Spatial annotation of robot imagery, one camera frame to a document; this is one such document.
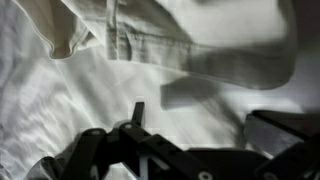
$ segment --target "white fabric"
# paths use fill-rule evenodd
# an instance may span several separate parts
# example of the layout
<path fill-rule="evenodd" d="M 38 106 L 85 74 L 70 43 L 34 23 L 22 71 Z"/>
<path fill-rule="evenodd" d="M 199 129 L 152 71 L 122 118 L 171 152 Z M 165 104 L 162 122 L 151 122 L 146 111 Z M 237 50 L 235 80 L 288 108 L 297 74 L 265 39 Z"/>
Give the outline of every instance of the white fabric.
<path fill-rule="evenodd" d="M 52 61 L 52 49 L 11 1 L 0 1 L 0 12 L 0 179 L 21 180 L 40 158 L 60 153 L 85 129 L 110 130 L 131 116 L 136 101 L 146 102 L 147 130 L 183 149 L 244 147 L 239 126 L 252 110 L 320 109 L 319 37 L 302 46 L 289 83 L 258 91 L 108 61 L 104 46 Z M 108 178 L 129 176 L 115 166 Z"/>
<path fill-rule="evenodd" d="M 108 59 L 258 89 L 283 85 L 294 70 L 290 0 L 14 1 L 51 45 L 51 58 L 98 43 Z"/>

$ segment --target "screw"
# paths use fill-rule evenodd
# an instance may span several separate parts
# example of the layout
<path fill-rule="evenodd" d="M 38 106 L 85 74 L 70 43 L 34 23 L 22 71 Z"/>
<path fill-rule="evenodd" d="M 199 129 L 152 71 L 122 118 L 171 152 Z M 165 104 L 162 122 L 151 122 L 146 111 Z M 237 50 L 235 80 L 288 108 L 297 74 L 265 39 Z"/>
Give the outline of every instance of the screw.
<path fill-rule="evenodd" d="M 131 124 L 126 124 L 124 127 L 125 127 L 126 129 L 130 129 L 130 128 L 132 128 L 132 125 L 131 125 Z"/>
<path fill-rule="evenodd" d="M 199 180 L 213 180 L 213 177 L 207 171 L 201 171 L 198 176 Z"/>
<path fill-rule="evenodd" d="M 279 178 L 275 174 L 273 174 L 271 172 L 264 173 L 263 174 L 263 178 L 265 180 L 279 180 Z"/>
<path fill-rule="evenodd" d="M 99 135 L 100 134 L 100 131 L 99 130 L 94 130 L 91 132 L 92 135 Z"/>

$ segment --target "bolt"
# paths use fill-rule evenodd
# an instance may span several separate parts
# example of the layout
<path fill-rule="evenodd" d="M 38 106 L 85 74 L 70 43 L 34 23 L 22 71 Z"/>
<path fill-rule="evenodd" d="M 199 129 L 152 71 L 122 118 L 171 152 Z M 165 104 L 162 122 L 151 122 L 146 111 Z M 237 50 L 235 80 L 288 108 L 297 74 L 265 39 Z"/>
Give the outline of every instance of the bolt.
<path fill-rule="evenodd" d="M 263 174 L 263 178 L 265 180 L 279 180 L 279 178 L 275 174 L 273 174 L 271 172 L 264 173 Z"/>
<path fill-rule="evenodd" d="M 198 176 L 199 180 L 213 180 L 213 177 L 207 171 L 201 171 Z"/>

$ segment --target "wrinkled cloth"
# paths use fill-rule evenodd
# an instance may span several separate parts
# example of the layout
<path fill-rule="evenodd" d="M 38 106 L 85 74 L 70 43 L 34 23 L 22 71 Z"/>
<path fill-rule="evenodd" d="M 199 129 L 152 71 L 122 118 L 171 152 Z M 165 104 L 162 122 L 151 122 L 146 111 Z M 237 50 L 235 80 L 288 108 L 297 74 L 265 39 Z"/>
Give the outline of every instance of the wrinkled cloth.
<path fill-rule="evenodd" d="M 102 44 L 107 58 L 186 71 L 248 88 L 286 83 L 296 28 L 289 0 L 14 0 L 66 58 Z"/>

